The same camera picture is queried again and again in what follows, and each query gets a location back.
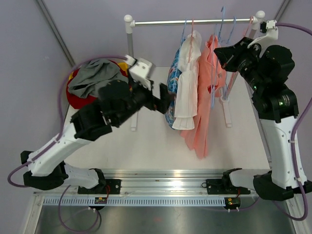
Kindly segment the blue hanger salmon skirt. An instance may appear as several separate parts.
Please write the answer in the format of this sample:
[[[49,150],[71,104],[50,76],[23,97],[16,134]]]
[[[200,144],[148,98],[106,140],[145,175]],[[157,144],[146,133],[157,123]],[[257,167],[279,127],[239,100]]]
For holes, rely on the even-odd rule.
[[[221,32],[222,32],[222,27],[223,27],[223,22],[220,25],[220,29],[219,31],[217,31],[217,25],[215,26],[214,29],[214,37],[213,37],[213,45],[212,48],[215,49],[217,47],[220,46],[219,41],[221,41],[222,43],[225,43],[226,45],[229,44],[230,39],[232,37],[233,31],[234,31],[234,27],[236,24],[236,17],[233,18],[233,27],[232,30],[230,31],[229,37],[227,40],[220,40],[221,39]],[[214,53],[212,53],[212,62],[215,62],[215,71],[211,72],[212,75],[212,86],[211,86],[211,108],[214,108],[215,105],[215,93],[216,93],[216,82],[217,82],[217,77],[218,77],[218,60],[217,57]]]

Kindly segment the salmon pink skirt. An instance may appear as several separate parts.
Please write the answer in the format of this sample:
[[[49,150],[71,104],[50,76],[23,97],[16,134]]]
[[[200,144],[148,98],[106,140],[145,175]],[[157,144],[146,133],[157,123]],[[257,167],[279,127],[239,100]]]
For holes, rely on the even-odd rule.
[[[195,127],[192,130],[184,130],[180,135],[184,138],[186,145],[190,150],[194,150],[199,159],[208,155],[208,129],[211,111],[211,86],[212,75],[215,71],[215,62],[212,62],[212,53],[214,53],[213,35],[205,43],[205,47],[198,60],[198,102],[197,115],[194,117]],[[220,97],[220,89],[226,84],[226,71],[221,68],[218,62],[218,77],[216,82],[215,98]]]

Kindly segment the blue wire hanger grey skirt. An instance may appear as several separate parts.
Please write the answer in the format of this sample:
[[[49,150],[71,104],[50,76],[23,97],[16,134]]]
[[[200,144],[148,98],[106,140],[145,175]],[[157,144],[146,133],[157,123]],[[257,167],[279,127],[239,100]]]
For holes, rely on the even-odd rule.
[[[231,39],[231,33],[229,31],[229,27],[227,24],[224,23],[225,15],[226,15],[226,7],[222,6],[221,13],[222,13],[222,23],[220,25],[220,29],[218,30],[218,41],[220,45],[228,45]]]

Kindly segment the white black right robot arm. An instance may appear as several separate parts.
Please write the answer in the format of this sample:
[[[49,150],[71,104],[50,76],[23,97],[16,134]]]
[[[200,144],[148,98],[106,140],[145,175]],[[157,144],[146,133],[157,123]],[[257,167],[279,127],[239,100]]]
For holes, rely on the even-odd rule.
[[[292,155],[293,127],[299,114],[295,93],[285,82],[295,66],[290,49],[270,45],[263,50],[254,39],[244,37],[233,46],[214,50],[221,67],[238,72],[251,87],[252,102],[264,129],[272,159],[270,170],[235,168],[222,175],[226,193],[237,188],[255,191],[262,199],[284,201],[295,194],[309,193],[312,183],[306,178],[299,158]]]

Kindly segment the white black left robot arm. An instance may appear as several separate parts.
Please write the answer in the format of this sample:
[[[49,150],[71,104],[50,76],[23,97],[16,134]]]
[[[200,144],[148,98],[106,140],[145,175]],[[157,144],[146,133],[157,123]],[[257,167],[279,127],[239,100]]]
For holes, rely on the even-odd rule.
[[[101,169],[83,169],[65,163],[65,159],[81,147],[120,127],[142,107],[166,113],[174,94],[160,84],[160,97],[139,83],[120,80],[109,82],[98,91],[95,101],[72,115],[70,122],[45,146],[35,152],[23,151],[21,161],[28,171],[23,175],[24,185],[47,191],[62,185],[78,187],[79,194],[109,192]]]

